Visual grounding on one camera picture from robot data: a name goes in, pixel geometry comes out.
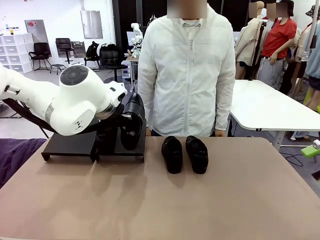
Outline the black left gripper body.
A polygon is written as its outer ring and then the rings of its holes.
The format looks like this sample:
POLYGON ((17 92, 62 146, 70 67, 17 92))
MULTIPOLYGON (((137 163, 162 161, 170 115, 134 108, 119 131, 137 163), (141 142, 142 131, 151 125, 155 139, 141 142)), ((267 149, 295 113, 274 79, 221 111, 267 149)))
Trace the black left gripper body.
POLYGON ((124 106, 118 106, 111 115, 103 120, 100 120, 98 130, 102 131, 103 129, 115 128, 122 126, 124 122, 124 106))

